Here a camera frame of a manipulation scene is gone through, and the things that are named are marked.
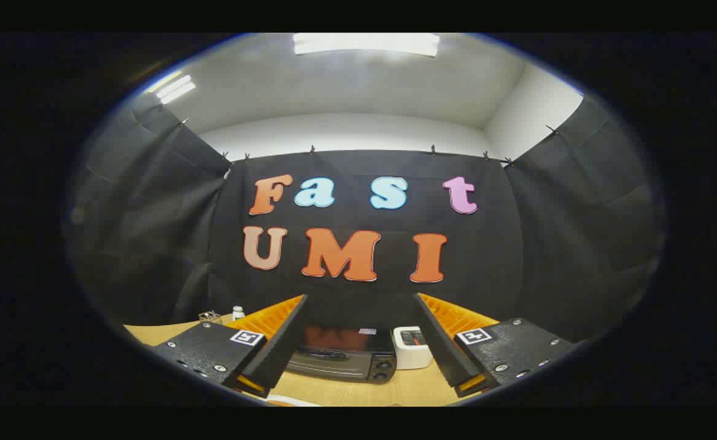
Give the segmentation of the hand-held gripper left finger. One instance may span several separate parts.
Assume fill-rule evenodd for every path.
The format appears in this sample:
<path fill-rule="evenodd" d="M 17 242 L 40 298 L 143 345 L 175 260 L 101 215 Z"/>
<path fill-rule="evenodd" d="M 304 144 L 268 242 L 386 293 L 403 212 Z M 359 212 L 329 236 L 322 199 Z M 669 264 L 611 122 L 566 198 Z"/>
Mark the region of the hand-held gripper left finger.
<path fill-rule="evenodd" d="M 309 307 L 299 295 L 228 324 L 199 322 L 151 349 L 205 381 L 266 398 L 301 345 Z"/>

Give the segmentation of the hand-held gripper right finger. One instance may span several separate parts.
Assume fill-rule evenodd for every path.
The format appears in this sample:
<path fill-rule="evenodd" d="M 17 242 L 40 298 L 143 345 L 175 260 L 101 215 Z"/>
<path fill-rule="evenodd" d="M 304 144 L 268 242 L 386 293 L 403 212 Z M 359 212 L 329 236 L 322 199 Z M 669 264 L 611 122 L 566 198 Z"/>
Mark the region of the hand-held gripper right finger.
<path fill-rule="evenodd" d="M 459 398 L 518 381 L 576 348 L 526 318 L 498 321 L 425 293 L 413 301 L 420 332 Z"/>

